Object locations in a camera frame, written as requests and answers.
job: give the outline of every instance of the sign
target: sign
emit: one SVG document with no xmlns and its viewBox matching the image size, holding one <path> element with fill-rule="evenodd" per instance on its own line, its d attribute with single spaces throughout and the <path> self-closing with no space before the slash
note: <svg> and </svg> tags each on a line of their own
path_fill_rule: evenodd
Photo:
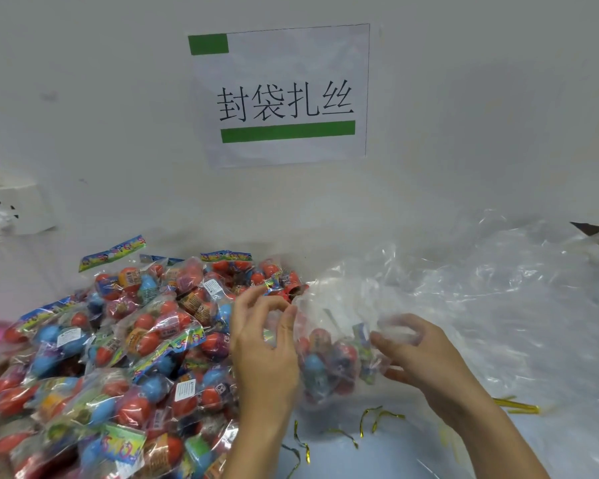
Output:
<svg viewBox="0 0 599 479">
<path fill-rule="evenodd" d="M 366 155 L 370 25 L 189 36 L 214 168 Z"/>
</svg>

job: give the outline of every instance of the green bar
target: green bar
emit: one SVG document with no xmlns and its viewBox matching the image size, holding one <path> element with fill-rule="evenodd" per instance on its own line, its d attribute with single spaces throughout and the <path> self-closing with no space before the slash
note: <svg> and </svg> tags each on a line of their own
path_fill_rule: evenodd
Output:
<svg viewBox="0 0 599 479">
<path fill-rule="evenodd" d="M 254 128 L 221 129 L 223 143 L 246 143 L 274 139 L 323 138 L 355 134 L 355 121 L 308 122 L 281 126 L 256 126 Z"/>
<path fill-rule="evenodd" d="M 226 34 L 189 35 L 191 55 L 228 54 L 229 39 Z"/>
</svg>

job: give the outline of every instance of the right hand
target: right hand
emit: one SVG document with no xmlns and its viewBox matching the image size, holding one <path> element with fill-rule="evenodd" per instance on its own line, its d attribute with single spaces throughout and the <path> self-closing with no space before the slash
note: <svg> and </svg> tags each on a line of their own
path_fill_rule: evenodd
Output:
<svg viewBox="0 0 599 479">
<path fill-rule="evenodd" d="M 439 326 L 415 314 L 392 318 L 391 324 L 407 326 L 420 338 L 413 346 L 396 343 L 376 331 L 370 334 L 371 344 L 401 368 L 389 368 L 384 375 L 421 390 L 447 425 L 456 430 L 471 410 L 494 404 Z"/>
</svg>

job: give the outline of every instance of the left hand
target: left hand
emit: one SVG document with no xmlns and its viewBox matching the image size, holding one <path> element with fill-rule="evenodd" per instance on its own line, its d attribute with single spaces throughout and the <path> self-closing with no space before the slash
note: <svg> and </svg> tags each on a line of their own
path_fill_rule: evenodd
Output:
<svg viewBox="0 0 599 479">
<path fill-rule="evenodd" d="M 293 342 L 297 306 L 279 296 L 263 296 L 265 291 L 263 285 L 252 287 L 233 304 L 231 355 L 240 393 L 240 423 L 269 424 L 284 433 L 300 382 Z M 284 312 L 275 348 L 263 337 L 272 310 Z"/>
</svg>

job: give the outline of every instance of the wall socket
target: wall socket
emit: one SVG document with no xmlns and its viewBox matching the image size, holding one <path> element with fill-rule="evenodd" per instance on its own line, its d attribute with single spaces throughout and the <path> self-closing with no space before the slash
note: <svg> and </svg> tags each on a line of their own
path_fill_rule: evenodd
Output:
<svg viewBox="0 0 599 479">
<path fill-rule="evenodd" d="M 37 184 L 0 186 L 0 212 L 11 217 L 11 235 L 36 234 L 55 225 Z"/>
</svg>

